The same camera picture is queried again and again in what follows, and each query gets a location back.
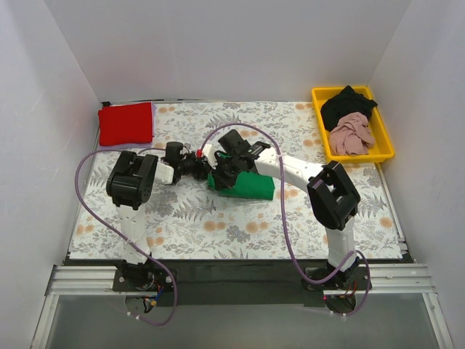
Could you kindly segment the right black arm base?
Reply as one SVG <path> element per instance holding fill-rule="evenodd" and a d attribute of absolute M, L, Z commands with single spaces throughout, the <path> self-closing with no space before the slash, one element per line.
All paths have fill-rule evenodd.
<path fill-rule="evenodd" d="M 366 258 L 356 252 L 346 270 L 327 263 L 324 268 L 306 268 L 301 280 L 306 310 L 347 318 L 356 314 L 372 289 L 371 270 Z"/>

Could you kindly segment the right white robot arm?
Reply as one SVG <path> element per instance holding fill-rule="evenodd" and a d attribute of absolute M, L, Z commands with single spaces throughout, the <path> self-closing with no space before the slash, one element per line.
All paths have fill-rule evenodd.
<path fill-rule="evenodd" d="M 217 191 L 257 189 L 260 179 L 277 179 L 308 194 L 315 219 L 325 228 L 328 239 L 327 268 L 330 283 L 347 288 L 355 280 L 359 258 L 353 226 L 360 194 L 337 161 L 326 165 L 287 156 L 270 138 L 250 144 L 234 129 L 219 139 L 221 149 L 204 143 L 201 153 L 211 167 L 211 184 Z"/>

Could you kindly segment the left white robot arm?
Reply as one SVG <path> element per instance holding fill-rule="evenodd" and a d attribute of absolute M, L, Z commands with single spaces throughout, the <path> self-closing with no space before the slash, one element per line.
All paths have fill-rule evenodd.
<path fill-rule="evenodd" d="M 122 260 L 131 265 L 146 263 L 150 254 L 145 232 L 145 206 L 155 184 L 175 185 L 190 175 L 205 180 L 211 170 L 206 158 L 187 151 L 180 142 L 167 144 L 165 155 L 122 151 L 106 184 L 106 191 L 121 219 L 121 232 L 128 238 Z"/>

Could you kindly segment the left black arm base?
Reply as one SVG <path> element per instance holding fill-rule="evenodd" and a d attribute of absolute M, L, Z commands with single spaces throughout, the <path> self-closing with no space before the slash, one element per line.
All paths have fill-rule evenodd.
<path fill-rule="evenodd" d="M 142 301 L 143 313 L 148 314 L 157 306 L 161 295 L 174 291 L 173 281 L 177 280 L 177 271 L 171 270 L 171 274 L 152 262 L 135 265 L 121 261 L 116 264 L 112 290 L 135 292 L 135 299 Z"/>

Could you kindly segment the green t shirt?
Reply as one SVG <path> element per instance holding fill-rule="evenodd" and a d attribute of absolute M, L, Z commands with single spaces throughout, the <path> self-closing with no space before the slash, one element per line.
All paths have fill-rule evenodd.
<path fill-rule="evenodd" d="M 219 182 L 211 174 L 207 177 L 207 183 L 210 189 L 215 190 L 221 196 L 229 198 L 271 201 L 275 192 L 275 183 L 271 177 L 252 172 L 240 173 L 231 188 L 218 189 L 217 184 Z"/>

